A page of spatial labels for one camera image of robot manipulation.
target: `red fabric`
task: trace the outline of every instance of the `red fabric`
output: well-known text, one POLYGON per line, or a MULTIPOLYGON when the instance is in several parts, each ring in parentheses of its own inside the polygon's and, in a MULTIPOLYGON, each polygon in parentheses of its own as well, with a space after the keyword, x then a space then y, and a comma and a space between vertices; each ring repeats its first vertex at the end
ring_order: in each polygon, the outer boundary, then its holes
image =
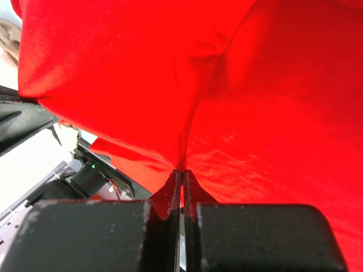
POLYGON ((151 192, 309 203, 363 271, 363 1, 20 0, 19 92, 151 192))

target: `red cloth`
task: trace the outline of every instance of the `red cloth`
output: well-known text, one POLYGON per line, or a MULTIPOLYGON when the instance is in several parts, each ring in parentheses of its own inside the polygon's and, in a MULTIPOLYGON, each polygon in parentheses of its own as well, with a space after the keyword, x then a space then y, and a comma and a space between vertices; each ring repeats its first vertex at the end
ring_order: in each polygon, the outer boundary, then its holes
POLYGON ((363 1, 13 2, 21 95, 151 192, 319 207, 363 271, 363 1))

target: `red t-shirt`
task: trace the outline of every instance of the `red t-shirt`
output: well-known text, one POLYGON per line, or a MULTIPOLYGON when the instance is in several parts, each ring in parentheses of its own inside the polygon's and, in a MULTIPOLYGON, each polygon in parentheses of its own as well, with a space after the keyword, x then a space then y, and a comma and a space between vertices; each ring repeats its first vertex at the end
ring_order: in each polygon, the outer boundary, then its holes
POLYGON ((363 1, 13 0, 19 93, 151 192, 308 203, 363 271, 363 1))

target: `beige object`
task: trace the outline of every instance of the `beige object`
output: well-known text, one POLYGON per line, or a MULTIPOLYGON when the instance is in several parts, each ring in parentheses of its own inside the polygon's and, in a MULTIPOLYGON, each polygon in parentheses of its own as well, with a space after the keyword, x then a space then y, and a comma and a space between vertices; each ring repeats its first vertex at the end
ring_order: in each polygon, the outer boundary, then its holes
POLYGON ((59 123, 54 124, 54 129, 61 141, 62 147, 72 153, 77 148, 78 130, 72 126, 59 123))
POLYGON ((19 61, 20 34, 20 28, 0 20, 0 48, 8 54, 15 65, 18 65, 19 61))

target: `white surface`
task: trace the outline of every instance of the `white surface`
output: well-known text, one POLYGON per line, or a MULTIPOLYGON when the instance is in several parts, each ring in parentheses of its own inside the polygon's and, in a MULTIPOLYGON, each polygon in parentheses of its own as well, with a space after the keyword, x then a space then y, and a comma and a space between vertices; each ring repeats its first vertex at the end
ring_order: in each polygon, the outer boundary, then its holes
POLYGON ((26 194, 62 160, 69 162, 71 155, 48 129, 0 157, 0 213, 26 194))
POLYGON ((95 142, 95 140, 97 139, 96 135, 93 135, 92 133, 89 133, 83 129, 78 129, 79 131, 79 135, 86 141, 88 141, 88 143, 93 144, 95 142))
POLYGON ((0 85, 18 89, 18 69, 11 65, 6 53, 0 48, 0 85))
POLYGON ((0 0, 0 19, 6 20, 19 28, 22 28, 22 20, 12 9, 10 0, 0 0))

